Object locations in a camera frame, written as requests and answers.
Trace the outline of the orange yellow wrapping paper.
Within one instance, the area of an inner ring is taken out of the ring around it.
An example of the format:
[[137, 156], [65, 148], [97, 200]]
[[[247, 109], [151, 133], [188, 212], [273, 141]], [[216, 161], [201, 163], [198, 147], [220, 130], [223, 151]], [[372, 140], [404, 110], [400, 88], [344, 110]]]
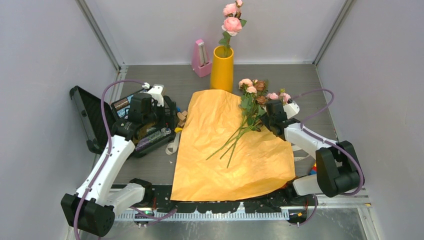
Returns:
[[171, 200], [235, 201], [262, 196], [295, 178], [289, 142], [266, 127], [246, 131], [239, 96], [224, 90], [195, 92], [181, 132]]

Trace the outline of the pink flower bouquet orange wrap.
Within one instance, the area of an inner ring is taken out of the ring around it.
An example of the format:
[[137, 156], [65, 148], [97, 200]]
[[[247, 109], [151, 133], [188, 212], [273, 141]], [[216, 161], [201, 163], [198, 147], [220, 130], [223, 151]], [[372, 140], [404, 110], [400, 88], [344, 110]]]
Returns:
[[239, 89], [242, 91], [241, 102], [239, 108], [241, 109], [241, 121], [236, 131], [228, 138], [228, 140], [212, 153], [207, 159], [210, 159], [219, 151], [226, 149], [226, 151], [220, 156], [223, 158], [228, 151], [231, 151], [227, 167], [233, 158], [236, 146], [240, 138], [251, 131], [261, 131], [263, 126], [261, 117], [266, 113], [265, 104], [270, 100], [279, 100], [282, 105], [293, 102], [292, 97], [286, 93], [284, 88], [280, 89], [279, 92], [269, 92], [269, 81], [266, 80], [251, 80], [244, 78], [238, 83]]

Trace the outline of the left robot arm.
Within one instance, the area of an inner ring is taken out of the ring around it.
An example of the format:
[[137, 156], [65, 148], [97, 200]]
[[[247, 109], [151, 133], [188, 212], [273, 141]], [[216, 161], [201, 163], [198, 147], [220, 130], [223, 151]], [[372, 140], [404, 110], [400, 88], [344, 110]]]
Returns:
[[176, 127], [176, 103], [160, 93], [134, 94], [126, 117], [115, 118], [112, 125], [107, 122], [105, 105], [100, 106], [107, 137], [105, 148], [84, 183], [74, 194], [66, 193], [60, 203], [77, 240], [81, 238], [80, 232], [102, 238], [112, 228], [117, 215], [135, 204], [148, 207], [153, 202], [152, 184], [139, 178], [132, 179], [116, 193], [109, 192], [125, 161], [146, 138], [148, 129], [156, 128], [162, 134]]

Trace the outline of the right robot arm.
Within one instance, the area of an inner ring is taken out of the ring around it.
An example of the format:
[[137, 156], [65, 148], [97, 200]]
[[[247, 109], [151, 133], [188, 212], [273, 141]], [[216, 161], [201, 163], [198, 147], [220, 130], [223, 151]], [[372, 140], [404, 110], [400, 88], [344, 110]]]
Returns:
[[291, 205], [299, 205], [312, 194], [355, 195], [364, 185], [364, 175], [353, 145], [348, 141], [336, 142], [305, 127], [289, 117], [289, 105], [279, 100], [265, 104], [261, 117], [264, 125], [282, 140], [300, 147], [315, 159], [316, 173], [299, 177], [288, 184], [285, 198]]

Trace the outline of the cream ribbon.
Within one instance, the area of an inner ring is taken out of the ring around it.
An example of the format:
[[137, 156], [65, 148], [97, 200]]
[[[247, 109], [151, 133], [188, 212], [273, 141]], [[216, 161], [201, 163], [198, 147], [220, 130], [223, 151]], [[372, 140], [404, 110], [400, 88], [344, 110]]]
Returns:
[[[172, 155], [172, 154], [175, 154], [177, 152], [177, 150], [179, 148], [180, 137], [181, 137], [181, 131], [176, 132], [174, 140], [172, 142], [170, 142], [165, 148], [165, 153], [167, 155]], [[304, 157], [295, 156], [294, 161], [298, 162], [298, 161], [304, 160], [306, 158], [309, 158], [310, 156], [311, 156], [310, 154], [307, 154]]]

